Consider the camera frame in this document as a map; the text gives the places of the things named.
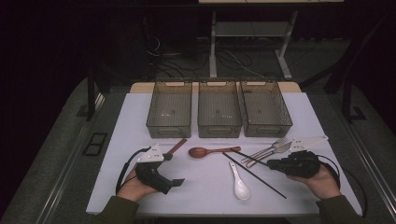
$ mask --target metal spoon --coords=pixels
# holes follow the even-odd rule
[[[207,149],[204,147],[193,147],[189,150],[190,156],[195,159],[200,159],[205,157],[207,154],[212,152],[232,152],[231,149],[235,151],[240,151],[241,147],[226,147],[226,148],[219,148],[219,149]]]
[[[235,177],[235,183],[233,186],[233,190],[235,191],[235,195],[240,200],[247,200],[250,198],[250,190],[248,187],[242,182],[239,177],[238,171],[236,170],[235,163],[230,161],[230,166],[233,169],[233,176]]]

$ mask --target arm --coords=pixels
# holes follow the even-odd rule
[[[117,195],[110,198],[105,209],[92,220],[91,224],[134,223],[134,217],[139,207],[137,202],[154,192],[157,190],[144,185],[136,178],[133,169],[126,176]]]
[[[323,224],[364,224],[347,198],[342,195],[330,171],[320,165],[319,172],[311,178],[288,176],[289,179],[306,184],[320,201],[317,202],[320,220]]]

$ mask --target gray carpet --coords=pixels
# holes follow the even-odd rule
[[[281,71],[274,55],[274,49],[280,45],[279,41],[264,39],[259,42],[243,43],[244,49],[231,48],[230,46],[234,46],[233,41],[224,39],[223,42],[218,43],[218,60],[221,60],[221,63],[218,62],[219,77],[257,76],[241,68],[235,62],[234,56],[255,73],[281,79]],[[291,42],[286,53],[286,60],[290,66],[293,81],[303,81],[333,64],[344,53],[347,45],[347,41],[333,40]],[[164,62],[167,65],[161,66],[158,77],[208,77],[206,60],[208,47],[205,41],[201,49],[203,53],[198,57],[187,59],[176,59],[174,52],[169,49],[167,53],[170,55],[168,57],[170,63]],[[222,49],[230,51],[233,56]],[[361,162],[348,125],[340,115],[341,92],[335,95],[325,94],[322,89],[325,82],[326,78],[323,78],[305,91],[308,93],[325,133],[330,137],[332,149],[342,166],[356,176],[364,186],[368,198],[367,219],[371,223],[395,223],[375,183]],[[85,209],[102,159],[106,154],[106,146],[111,139],[123,98],[128,91],[128,87],[113,88],[111,93],[105,95],[105,100],[92,121],[87,122],[84,117],[77,116],[80,114],[78,111],[81,107],[86,105],[85,81],[76,87],[1,223],[35,223],[38,218],[39,223],[88,223],[92,219],[92,215],[86,214]],[[389,159],[395,158],[395,136],[358,89],[353,91],[352,105],[358,106],[367,118],[367,120],[354,121],[353,127],[370,151],[384,178],[393,189],[396,189],[396,181],[392,176],[396,162]],[[83,156],[82,151],[93,133],[107,133],[105,146],[97,157]],[[358,200],[364,206],[360,186],[351,175],[346,176]],[[53,200],[55,204],[46,206],[48,198],[55,198]],[[48,215],[40,216],[44,208],[48,212],[45,214]],[[288,221],[292,224],[319,223],[317,217],[294,217],[288,218]],[[171,220],[171,222],[180,223],[176,220]],[[223,219],[222,223],[236,222]]]

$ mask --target hand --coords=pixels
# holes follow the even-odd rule
[[[125,182],[117,193],[117,196],[137,203],[146,195],[155,192],[158,191],[150,186],[143,184],[140,180],[137,179],[136,172],[133,169],[126,176]]]
[[[309,189],[311,189],[312,193],[321,200],[341,195],[341,191],[332,177],[332,174],[323,165],[320,165],[319,172],[311,178],[290,175],[288,175],[288,178],[306,184]]]

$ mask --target floor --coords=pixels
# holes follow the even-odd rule
[[[209,45],[205,38],[199,38],[197,43],[197,56],[194,57],[186,58],[172,49],[165,49],[157,77],[208,77]],[[282,71],[274,54],[280,44],[279,39],[267,38],[219,39],[218,77],[271,76],[282,80]],[[292,81],[302,82],[332,65],[343,55],[348,44],[345,40],[292,41],[285,56]],[[342,92],[326,94],[322,89],[326,79],[303,91],[307,92],[362,208],[367,207],[366,218],[371,223],[395,223],[396,216],[389,210],[394,201],[387,203],[393,192],[384,186],[396,189],[392,172],[396,168],[393,159],[396,158],[396,137],[357,88],[353,89],[352,105],[358,106],[366,119],[347,123],[340,113]],[[109,93],[100,94],[96,102],[97,112],[91,121],[86,121],[85,117],[86,88],[84,80],[70,95],[0,223],[88,223],[92,219],[92,215],[85,213],[85,208],[129,87],[112,87]],[[81,152],[93,133],[107,133],[102,152],[97,157],[83,156]],[[370,156],[375,168],[362,162],[362,151]],[[373,175],[375,170],[381,178]],[[255,221],[273,223],[261,219],[249,222]],[[292,224],[320,223],[318,217],[290,217],[288,221]],[[222,222],[237,223],[229,219],[222,219]]]

